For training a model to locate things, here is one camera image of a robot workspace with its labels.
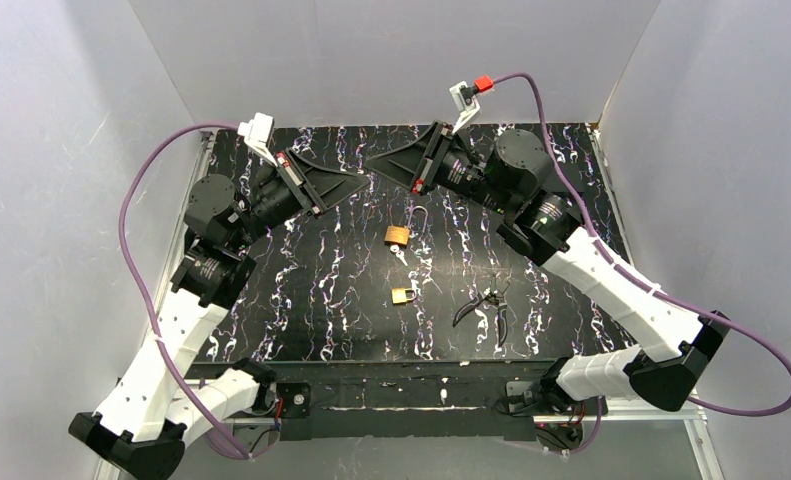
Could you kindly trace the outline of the small silver key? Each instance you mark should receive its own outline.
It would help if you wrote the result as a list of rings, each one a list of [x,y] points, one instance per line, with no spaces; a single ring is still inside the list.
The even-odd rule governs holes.
[[[392,244],[390,247],[390,252],[394,255],[395,258],[405,267],[409,266],[409,263],[406,259],[406,249],[404,246],[398,244]]]

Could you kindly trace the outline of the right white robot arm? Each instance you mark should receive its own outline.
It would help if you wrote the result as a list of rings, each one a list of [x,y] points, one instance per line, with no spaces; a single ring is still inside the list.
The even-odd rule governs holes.
[[[423,195],[437,186],[501,215],[498,234],[515,252],[562,278],[634,339],[611,353],[557,360],[510,404],[562,410],[593,397],[639,398],[664,411],[689,399],[727,329],[632,283],[630,265],[585,228],[567,192],[546,187],[554,171],[542,140],[512,129],[480,159],[459,134],[433,123],[417,140],[376,155],[368,170]]]

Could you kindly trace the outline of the large brass padlock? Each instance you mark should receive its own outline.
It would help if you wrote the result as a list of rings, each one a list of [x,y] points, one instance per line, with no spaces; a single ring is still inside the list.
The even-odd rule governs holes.
[[[389,225],[385,231],[387,246],[406,247],[409,241],[424,234],[428,227],[429,212],[424,206],[412,207],[403,225]]]

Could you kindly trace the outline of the small brass padlock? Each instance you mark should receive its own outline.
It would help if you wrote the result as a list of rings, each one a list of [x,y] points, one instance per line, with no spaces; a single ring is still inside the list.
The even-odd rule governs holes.
[[[391,290],[391,301],[393,305],[402,305],[413,302],[417,298],[417,293],[412,288],[393,288]]]

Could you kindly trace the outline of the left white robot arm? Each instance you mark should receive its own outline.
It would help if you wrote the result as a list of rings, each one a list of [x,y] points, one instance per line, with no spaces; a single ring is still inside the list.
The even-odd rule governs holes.
[[[332,210],[369,183],[291,151],[263,165],[249,192],[219,174],[197,181],[184,213],[183,257],[163,304],[151,308],[151,335],[101,404],[74,417],[70,434],[134,478],[167,479],[193,441],[232,415],[277,419],[283,406],[268,367],[240,360],[197,389],[186,373],[246,286],[253,244],[299,214]]]

